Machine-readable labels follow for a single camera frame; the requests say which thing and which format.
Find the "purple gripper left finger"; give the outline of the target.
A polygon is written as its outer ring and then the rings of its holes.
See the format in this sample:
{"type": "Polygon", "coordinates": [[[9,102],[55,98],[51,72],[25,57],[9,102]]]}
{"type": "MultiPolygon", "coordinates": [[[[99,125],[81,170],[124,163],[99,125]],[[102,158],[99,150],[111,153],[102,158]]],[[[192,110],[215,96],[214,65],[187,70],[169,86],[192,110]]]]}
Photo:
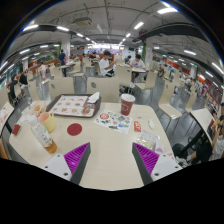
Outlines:
{"type": "Polygon", "coordinates": [[[56,154],[42,169],[79,185],[90,153],[90,143],[85,143],[65,155],[56,154]]]}

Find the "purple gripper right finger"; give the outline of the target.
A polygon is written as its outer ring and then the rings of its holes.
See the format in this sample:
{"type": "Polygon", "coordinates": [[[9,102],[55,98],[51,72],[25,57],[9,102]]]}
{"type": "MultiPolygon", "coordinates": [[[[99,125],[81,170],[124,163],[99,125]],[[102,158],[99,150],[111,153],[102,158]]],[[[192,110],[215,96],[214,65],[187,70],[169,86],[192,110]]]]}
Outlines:
{"type": "Polygon", "coordinates": [[[148,185],[182,169],[168,154],[157,154],[137,143],[132,145],[132,154],[144,185],[148,185]]]}

